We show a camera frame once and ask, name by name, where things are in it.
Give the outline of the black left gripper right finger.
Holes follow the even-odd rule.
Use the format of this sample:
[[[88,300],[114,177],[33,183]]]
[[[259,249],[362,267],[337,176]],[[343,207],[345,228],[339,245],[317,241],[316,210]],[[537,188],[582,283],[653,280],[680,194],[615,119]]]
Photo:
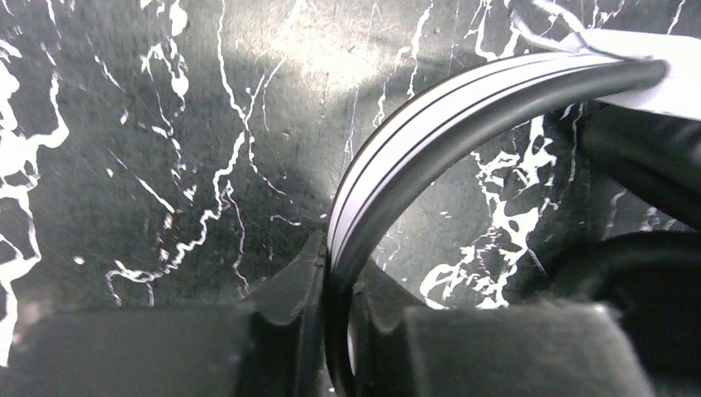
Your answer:
[[[352,290],[360,396],[651,396],[606,307],[562,300],[437,310],[376,264]]]

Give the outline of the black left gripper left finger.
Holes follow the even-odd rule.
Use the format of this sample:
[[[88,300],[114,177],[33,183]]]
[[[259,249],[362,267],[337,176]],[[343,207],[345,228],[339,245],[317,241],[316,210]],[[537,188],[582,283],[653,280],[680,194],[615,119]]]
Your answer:
[[[59,312],[29,327],[4,396],[318,396],[326,247],[317,232],[233,304]]]

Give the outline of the black and white headphones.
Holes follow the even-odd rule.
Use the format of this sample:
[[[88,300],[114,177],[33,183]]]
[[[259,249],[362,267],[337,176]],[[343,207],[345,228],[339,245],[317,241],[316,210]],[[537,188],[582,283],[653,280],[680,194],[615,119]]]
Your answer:
[[[437,310],[600,304],[654,393],[700,393],[700,40],[539,39],[403,105],[328,231],[327,363],[355,387],[352,290],[376,264]]]

